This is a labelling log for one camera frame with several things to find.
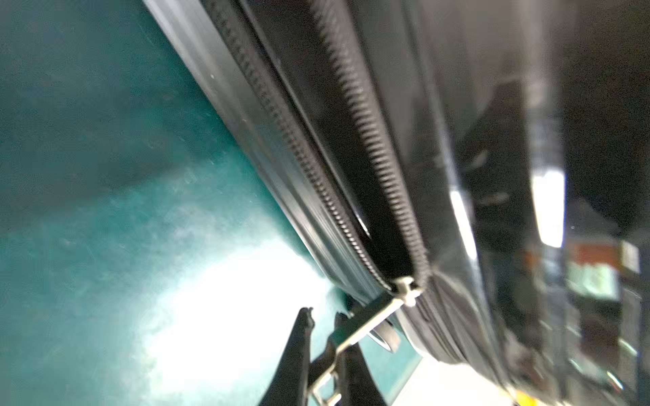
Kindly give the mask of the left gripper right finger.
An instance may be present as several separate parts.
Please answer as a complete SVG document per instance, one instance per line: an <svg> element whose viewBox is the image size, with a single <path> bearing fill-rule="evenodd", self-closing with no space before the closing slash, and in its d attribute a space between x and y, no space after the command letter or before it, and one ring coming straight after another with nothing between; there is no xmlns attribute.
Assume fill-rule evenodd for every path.
<svg viewBox="0 0 650 406"><path fill-rule="evenodd" d="M338 405L386 406L377 389L359 344L347 348L338 358L335 372L341 399Z"/></svg>

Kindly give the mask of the silver zipper pull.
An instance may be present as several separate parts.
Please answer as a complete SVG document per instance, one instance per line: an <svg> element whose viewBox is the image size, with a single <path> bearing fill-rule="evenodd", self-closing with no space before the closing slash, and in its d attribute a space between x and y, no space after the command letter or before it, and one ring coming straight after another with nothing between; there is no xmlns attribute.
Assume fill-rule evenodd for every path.
<svg viewBox="0 0 650 406"><path fill-rule="evenodd" d="M342 399L337 361L348 348L359 343L381 322L403 306L413 307L423 289L413 277L394 279L394 291L384 291L329 335L323 353L309 366L306 393L318 405L336 405Z"/></svg>

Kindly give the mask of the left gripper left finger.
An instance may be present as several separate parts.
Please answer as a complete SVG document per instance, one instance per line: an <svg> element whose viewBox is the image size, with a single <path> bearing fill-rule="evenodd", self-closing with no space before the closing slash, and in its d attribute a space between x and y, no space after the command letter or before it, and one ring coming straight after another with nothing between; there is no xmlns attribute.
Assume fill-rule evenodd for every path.
<svg viewBox="0 0 650 406"><path fill-rule="evenodd" d="M311 334L315 322L312 308L301 308L296 316L274 377L259 406L307 405L307 380L311 358Z"/></svg>

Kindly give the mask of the white and black hardshell suitcase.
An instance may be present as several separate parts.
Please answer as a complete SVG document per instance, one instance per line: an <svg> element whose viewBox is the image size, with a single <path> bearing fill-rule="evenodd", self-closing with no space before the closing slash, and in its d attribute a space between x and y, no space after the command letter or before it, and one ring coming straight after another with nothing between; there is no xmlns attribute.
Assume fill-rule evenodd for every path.
<svg viewBox="0 0 650 406"><path fill-rule="evenodd" d="M649 402L646 1L150 1L352 318L548 405Z"/></svg>

